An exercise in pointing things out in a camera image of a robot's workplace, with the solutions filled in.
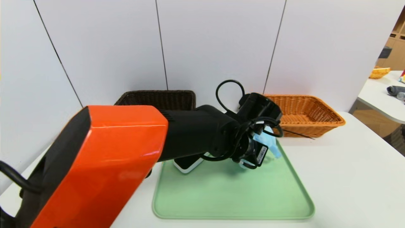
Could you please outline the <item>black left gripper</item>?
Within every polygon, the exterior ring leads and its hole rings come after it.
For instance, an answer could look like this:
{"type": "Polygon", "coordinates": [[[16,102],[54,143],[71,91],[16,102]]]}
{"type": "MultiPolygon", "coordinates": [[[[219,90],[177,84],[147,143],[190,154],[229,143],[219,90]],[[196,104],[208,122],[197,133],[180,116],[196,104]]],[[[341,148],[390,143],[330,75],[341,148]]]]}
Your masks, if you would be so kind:
{"type": "Polygon", "coordinates": [[[252,136],[243,136],[243,167],[260,167],[269,147],[252,136]]]}

